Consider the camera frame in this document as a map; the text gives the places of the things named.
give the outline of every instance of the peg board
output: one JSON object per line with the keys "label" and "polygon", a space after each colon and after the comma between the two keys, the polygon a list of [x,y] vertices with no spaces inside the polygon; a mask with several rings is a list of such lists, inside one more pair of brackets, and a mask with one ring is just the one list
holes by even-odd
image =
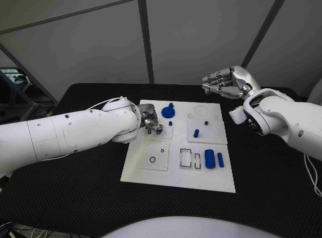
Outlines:
{"label": "peg board", "polygon": [[[155,106],[157,122],[166,133],[149,134],[144,128],[139,129],[136,140],[129,143],[120,181],[235,193],[219,104],[140,100],[140,104],[147,103]],[[166,119],[160,111],[169,103],[175,115]],[[191,150],[191,169],[179,166],[180,149]],[[208,149],[214,150],[214,169],[205,168]],[[216,162],[218,152],[222,154],[222,168]],[[193,154],[199,154],[199,170],[193,168]]]}

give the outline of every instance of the black table surface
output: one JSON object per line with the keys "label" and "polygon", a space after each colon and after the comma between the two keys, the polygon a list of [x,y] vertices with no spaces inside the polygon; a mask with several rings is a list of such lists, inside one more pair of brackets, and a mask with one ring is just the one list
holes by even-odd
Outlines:
{"label": "black table surface", "polygon": [[[295,101],[288,88],[275,88]],[[74,84],[54,115],[84,110],[126,96],[219,103],[235,194],[120,182],[127,144],[107,144],[15,170],[0,194],[0,219],[98,237],[121,226],[162,216],[198,216],[255,227],[281,237],[322,237],[322,198],[316,196],[303,154],[275,135],[235,125],[228,111],[241,100],[205,95],[199,86]],[[322,189],[322,162],[313,160]]]}

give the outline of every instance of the black tablecloth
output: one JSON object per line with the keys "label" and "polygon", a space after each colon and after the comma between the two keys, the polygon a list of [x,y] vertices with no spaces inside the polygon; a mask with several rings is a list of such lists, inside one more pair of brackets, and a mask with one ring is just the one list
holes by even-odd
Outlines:
{"label": "black tablecloth", "polygon": [[[287,88],[278,88],[297,101]],[[219,103],[235,194],[120,182],[127,145],[109,142],[63,159],[18,169],[0,194],[0,218],[35,228],[101,236],[160,216],[232,221],[281,237],[322,237],[322,198],[313,192],[303,155],[275,135],[258,136],[235,125],[228,111],[241,100],[205,95],[199,86],[74,84],[54,114],[84,110],[126,96]],[[322,162],[313,160],[322,189]]]}

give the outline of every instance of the robotic hand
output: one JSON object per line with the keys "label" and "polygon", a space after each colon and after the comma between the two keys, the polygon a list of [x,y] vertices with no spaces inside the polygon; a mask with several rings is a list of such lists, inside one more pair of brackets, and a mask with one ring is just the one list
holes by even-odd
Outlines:
{"label": "robotic hand", "polygon": [[152,104],[136,106],[126,98],[116,99],[107,101],[101,110],[90,107],[0,125],[0,178],[31,163],[87,150],[110,140],[129,143],[140,127],[162,129]]}
{"label": "robotic hand", "polygon": [[260,135],[278,135],[290,147],[322,160],[322,106],[294,102],[281,92],[261,89],[239,66],[208,75],[202,82],[205,94],[244,100],[229,111],[235,124],[247,122]]}

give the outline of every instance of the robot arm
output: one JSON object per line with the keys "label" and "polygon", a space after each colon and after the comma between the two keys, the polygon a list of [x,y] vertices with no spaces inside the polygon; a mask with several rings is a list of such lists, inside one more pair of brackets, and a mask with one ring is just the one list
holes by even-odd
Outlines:
{"label": "robot arm", "polygon": [[290,147],[322,160],[322,106],[294,102],[281,92],[261,89],[239,66],[208,75],[202,82],[206,94],[244,99],[242,106],[229,111],[235,124],[247,122],[260,135],[278,135]]}
{"label": "robot arm", "polygon": [[121,98],[101,110],[0,125],[0,178],[17,168],[113,142],[129,143],[137,129],[160,130],[152,104]]}

